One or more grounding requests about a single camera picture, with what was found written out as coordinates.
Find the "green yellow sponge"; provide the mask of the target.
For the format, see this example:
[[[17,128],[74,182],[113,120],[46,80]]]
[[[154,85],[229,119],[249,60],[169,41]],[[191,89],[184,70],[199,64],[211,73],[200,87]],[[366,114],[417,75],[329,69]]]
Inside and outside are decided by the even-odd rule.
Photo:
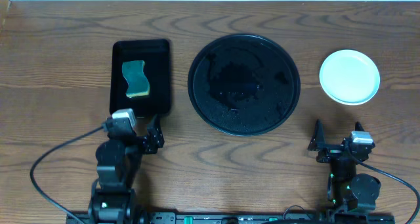
[[[126,96],[130,99],[150,94],[150,82],[144,73],[145,62],[134,60],[122,64],[122,74],[127,82]]]

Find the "light green plate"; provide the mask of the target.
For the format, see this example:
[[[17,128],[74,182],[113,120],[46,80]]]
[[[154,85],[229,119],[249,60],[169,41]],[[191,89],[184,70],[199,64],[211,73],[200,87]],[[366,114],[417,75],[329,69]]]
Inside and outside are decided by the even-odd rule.
[[[334,101],[356,106],[371,100],[379,90],[379,70],[367,55],[343,49],[331,53],[319,71],[320,85]]]

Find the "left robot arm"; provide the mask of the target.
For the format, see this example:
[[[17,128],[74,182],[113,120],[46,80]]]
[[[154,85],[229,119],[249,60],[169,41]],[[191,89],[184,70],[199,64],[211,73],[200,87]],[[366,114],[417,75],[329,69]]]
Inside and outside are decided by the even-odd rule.
[[[108,118],[103,123],[108,141],[96,150],[98,188],[89,203],[89,223],[148,223],[146,211],[137,204],[133,189],[142,157],[155,154],[164,145],[160,116],[147,125],[147,134],[138,136],[131,119]]]

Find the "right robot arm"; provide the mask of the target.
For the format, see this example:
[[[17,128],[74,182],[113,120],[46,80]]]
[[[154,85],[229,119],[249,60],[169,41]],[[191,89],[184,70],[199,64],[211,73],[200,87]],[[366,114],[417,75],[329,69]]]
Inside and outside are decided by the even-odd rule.
[[[358,173],[356,166],[369,158],[375,143],[360,122],[339,144],[326,142],[320,120],[315,123],[309,151],[318,153],[316,161],[330,166],[327,198],[346,212],[369,212],[376,208],[381,182],[368,174]]]

